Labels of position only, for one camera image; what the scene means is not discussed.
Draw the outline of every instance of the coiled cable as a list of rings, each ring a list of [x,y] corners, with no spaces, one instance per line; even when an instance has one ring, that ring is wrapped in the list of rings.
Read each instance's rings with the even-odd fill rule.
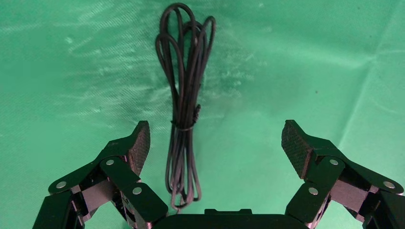
[[[181,11],[190,17],[183,23]],[[169,16],[175,12],[178,37],[169,33]],[[201,106],[197,104],[198,91],[215,36],[215,18],[208,17],[203,24],[195,20],[193,12],[182,3],[170,5],[160,20],[160,33],[156,38],[156,53],[167,76],[173,100],[173,116],[169,153],[166,164],[166,189],[171,194],[171,206],[177,213],[201,199],[200,182],[195,167],[192,146],[192,132]],[[172,55],[177,56],[178,89],[176,88],[175,66]]]

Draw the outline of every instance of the green backdrop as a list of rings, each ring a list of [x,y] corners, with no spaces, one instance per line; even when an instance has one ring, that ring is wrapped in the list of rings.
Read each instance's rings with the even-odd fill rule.
[[[48,186],[139,120],[141,177],[166,202],[171,97],[154,39],[163,0],[0,1],[0,228],[31,228]],[[187,0],[218,30],[195,128],[205,208],[283,213],[302,184],[285,119],[405,185],[404,0]],[[125,229],[111,204],[87,229]],[[319,229],[361,228],[332,203]]]

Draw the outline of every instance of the green fabric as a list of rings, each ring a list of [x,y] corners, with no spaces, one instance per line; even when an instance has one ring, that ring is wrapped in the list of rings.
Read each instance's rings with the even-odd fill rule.
[[[0,2],[0,228],[31,228],[48,186],[139,120],[141,177],[166,202],[171,95],[154,40],[163,0]],[[284,120],[405,185],[404,0],[187,0],[218,30],[194,149],[205,208],[283,213],[302,184]],[[111,204],[87,229],[127,228]],[[319,229],[361,228],[332,203]]]

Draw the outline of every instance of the black cable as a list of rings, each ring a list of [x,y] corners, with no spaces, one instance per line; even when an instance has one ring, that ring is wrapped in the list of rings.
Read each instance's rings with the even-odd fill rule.
[[[189,22],[183,23],[180,9],[188,14]],[[169,33],[171,12],[176,13],[179,26],[177,40]],[[209,24],[211,24],[211,33],[209,40],[207,40],[206,29]],[[186,35],[189,34],[190,47],[187,64],[185,64],[185,43],[188,43],[185,40],[187,40]],[[208,17],[201,25],[196,22],[190,8],[184,4],[175,3],[164,11],[160,20],[160,34],[156,38],[156,52],[169,81],[173,99],[171,137],[165,178],[166,189],[171,194],[171,206],[177,210],[177,213],[193,201],[201,199],[201,188],[192,147],[192,131],[201,108],[197,104],[198,91],[211,52],[214,35],[214,17]],[[177,56],[178,89],[176,88],[171,48]],[[194,197],[194,186],[197,190],[197,197]],[[181,196],[178,205],[175,203],[177,195]]]

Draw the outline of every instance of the textured rubber pad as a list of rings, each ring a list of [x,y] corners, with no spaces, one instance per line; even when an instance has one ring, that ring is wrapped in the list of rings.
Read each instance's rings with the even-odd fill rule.
[[[140,121],[132,132],[131,138],[135,138],[133,147],[128,150],[128,162],[132,171],[140,175],[143,165],[145,164],[150,147],[149,124],[146,121]]]
[[[281,134],[281,146],[301,179],[304,179],[307,174],[313,150],[304,140],[306,136],[306,133],[294,120],[286,120]]]

